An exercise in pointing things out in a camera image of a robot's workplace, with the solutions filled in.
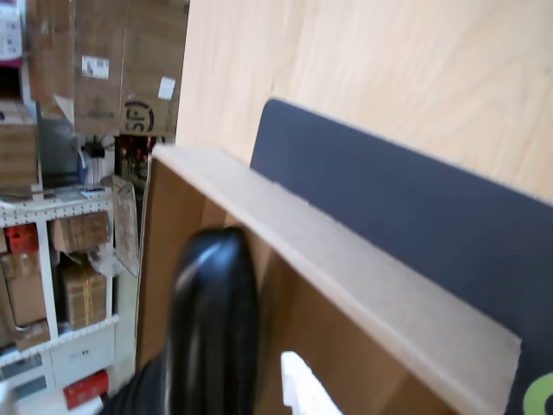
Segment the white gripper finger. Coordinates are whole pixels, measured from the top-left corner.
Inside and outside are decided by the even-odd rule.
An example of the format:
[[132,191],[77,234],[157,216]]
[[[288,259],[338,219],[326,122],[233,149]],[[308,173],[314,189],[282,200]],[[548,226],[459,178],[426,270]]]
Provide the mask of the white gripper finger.
[[283,403],[292,414],[330,414],[331,399],[305,361],[295,352],[281,354]]

